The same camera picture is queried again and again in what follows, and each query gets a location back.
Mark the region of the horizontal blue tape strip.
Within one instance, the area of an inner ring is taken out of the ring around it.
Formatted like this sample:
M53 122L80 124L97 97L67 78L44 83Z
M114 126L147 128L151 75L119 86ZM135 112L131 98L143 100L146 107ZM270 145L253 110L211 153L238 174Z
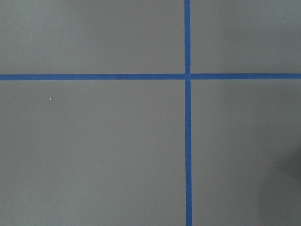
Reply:
M67 80L299 80L299 73L2 74L2 81Z

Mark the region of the vertical blue tape strip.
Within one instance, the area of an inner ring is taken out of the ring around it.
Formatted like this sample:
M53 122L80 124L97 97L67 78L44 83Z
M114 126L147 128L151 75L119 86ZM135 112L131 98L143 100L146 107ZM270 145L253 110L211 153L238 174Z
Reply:
M186 225L192 226L192 151L191 151L191 79L190 79L190 1L184 1L184 94L185 94L185 198Z

